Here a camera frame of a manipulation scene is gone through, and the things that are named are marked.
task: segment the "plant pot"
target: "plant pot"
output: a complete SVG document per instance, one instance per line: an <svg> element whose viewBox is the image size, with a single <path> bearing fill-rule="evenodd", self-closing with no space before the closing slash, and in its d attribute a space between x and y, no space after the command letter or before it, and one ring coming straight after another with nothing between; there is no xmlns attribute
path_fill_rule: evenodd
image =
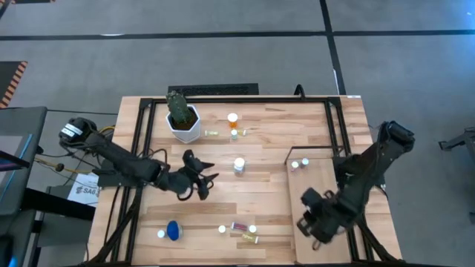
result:
<svg viewBox="0 0 475 267"><path fill-rule="evenodd" d="M187 130L175 130L173 129L173 125L171 124L171 114L168 112L168 115L166 116L166 122L168 123L168 126L170 127L170 131L177 137L178 140L181 142L184 142L185 144L188 144L190 142L195 141L196 139L200 138L201 135L201 118L200 114L198 114L198 111L193 105L187 105L188 108L191 108L194 111L194 114L196 114L197 120L193 124L193 126Z"/></svg>

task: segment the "wooden tabletop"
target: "wooden tabletop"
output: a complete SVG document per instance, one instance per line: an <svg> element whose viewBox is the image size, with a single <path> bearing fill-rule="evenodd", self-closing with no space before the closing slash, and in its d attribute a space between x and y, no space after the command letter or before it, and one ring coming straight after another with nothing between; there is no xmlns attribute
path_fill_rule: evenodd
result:
<svg viewBox="0 0 475 267"><path fill-rule="evenodd" d="M113 141L131 149L140 97L127 96L117 118ZM359 98L341 98L344 118L353 153L361 153L372 144L370 130ZM288 173L284 160L293 145L330 145L330 135L324 106L320 103L256 103L256 104L195 104L201 117L202 136L185 145L174 138L165 122L168 108L158 105L154 117L151 148L165 148L172 170L183 165L181 157L186 149L205 162L216 164L207 174L219 172L208 199L199 201L195 194L180 202L171 192L146 187L140 207L140 218L132 264L293 264L296 261L294 224L289 197ZM238 127L247 129L246 136L230 140L228 113L237 113ZM335 128L339 135L338 120L333 111ZM145 112L140 149L142 150L147 121ZM218 131L219 136L204 136L204 131ZM331 150L294 150L291 159L329 159ZM246 160L246 172L236 177L232 171L234 159ZM163 160L163 155L154 158ZM89 237L91 255L98 252L111 210L115 188L103 189ZM115 229L120 197L114 209L109 235ZM366 209L367 222L380 242L395 257L400 257L399 245L385 197L372 191ZM183 238L177 242L157 238L157 231L169 220L183 226ZM242 239L242 233L230 231L232 222L253 224L258 228L258 244ZM219 225L227 231L220 234ZM125 255L128 229L124 231L119 259ZM331 248L319 251L315 263L349 262L346 253L331 257L336 250L347 250L345 242L334 242ZM364 256L362 245L360 256Z"/></svg>

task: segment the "white bottle cap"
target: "white bottle cap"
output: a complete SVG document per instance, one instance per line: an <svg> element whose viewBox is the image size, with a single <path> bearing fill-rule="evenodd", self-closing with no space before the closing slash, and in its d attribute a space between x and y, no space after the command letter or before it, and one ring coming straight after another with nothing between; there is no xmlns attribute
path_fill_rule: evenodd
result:
<svg viewBox="0 0 475 267"><path fill-rule="evenodd" d="M246 162L246 161L244 161L243 158L237 158L237 159L235 159L235 168L242 168L242 167L244 167L244 163L245 163L245 162Z"/></svg>
<svg viewBox="0 0 475 267"><path fill-rule="evenodd" d="M238 115L236 113L229 113L228 120L229 122L236 122L238 120Z"/></svg>
<svg viewBox="0 0 475 267"><path fill-rule="evenodd" d="M255 225L250 225L250 226L249 226L249 232L251 232L251 233L254 234L257 230L258 230L258 228L255 227Z"/></svg>
<svg viewBox="0 0 475 267"><path fill-rule="evenodd" d="M164 238L165 237L165 231L164 230L159 230L157 232L157 236L158 236L158 238Z"/></svg>

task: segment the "black metal frame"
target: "black metal frame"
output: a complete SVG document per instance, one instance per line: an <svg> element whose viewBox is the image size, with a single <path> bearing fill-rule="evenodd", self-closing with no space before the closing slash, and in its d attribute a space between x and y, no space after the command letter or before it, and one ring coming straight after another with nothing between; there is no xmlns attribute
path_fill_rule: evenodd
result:
<svg viewBox="0 0 475 267"><path fill-rule="evenodd" d="M322 103L325 107L325 113L327 116L327 121L328 121L328 129L330 133L330 141L331 145L327 146L292 146L289 150L289 153L287 154L286 160L288 159L290 153L292 152L293 149L315 149L315 148L331 148L333 155L335 157L338 157L339 154L341 153L341 148L345 150L345 154L348 156L351 154L350 151L350 141L348 139L347 135L347 129L346 125L344 122L344 116L343 116L343 110L341 108L341 99L339 96L326 96L326 97L308 97L305 95L304 89L301 87L301 85L298 85L297 88L295 89L294 96L289 96L289 97L235 97L235 96L230 96L230 97L192 97L188 98L187 102L190 104L196 104L196 103ZM150 144L151 144L151 132L154 124L154 117L155 117L155 111L157 109L158 104L165 104L166 100L163 99L150 99L150 98L142 98L140 100L140 108L139 108L139 113L137 114L137 123L135 125L135 133L134 133L134 139L132 143L132 149L131 152L133 154L137 154L137 148L139 145L139 139L140 139L140 131L142 129L142 124L143 124L143 115L145 113L145 109L149 108L150 112L148 114L148 121L147 121L147 126L146 126L146 132L145 132L145 140L144 140L144 145L143 145L143 153L148 154ZM338 141L336 138L336 132L335 132L335 124L333 122L333 115L331 112L331 107L335 107L337 117L338 117L338 124L341 130L341 136L343 139L343 145L338 145ZM132 217L131 219L131 227L130 227L130 232L128 235L128 244L127 244L127 250L125 252L125 261L131 263L131 259L133 256L133 250L134 250L134 244L135 244L135 235L137 232L137 222L138 222L138 215L139 215L139 210L140 210L140 200L141 196L143 193L143 187L137 188L136 191L136 196L135 198L138 198L138 209L136 210L136 214ZM127 210L127 204L129 202L129 196L130 196L130 188L124 188L124 192L122 194L122 200L120 204L120 210L119 210L119 222L122 221L125 217L125 212ZM347 232L348 234L348 247L350 250L350 255L352 261L358 261L359 255L358 255L358 247L356 243L356 236L354 231L351 229ZM111 257L111 262L116 262L118 253L119 253L119 247L120 247L120 240L117 242L117 244L114 246L112 257ZM373 250L371 249L369 243L364 239L364 247L366 251L366 259L367 260L374 260L373 258Z"/></svg>

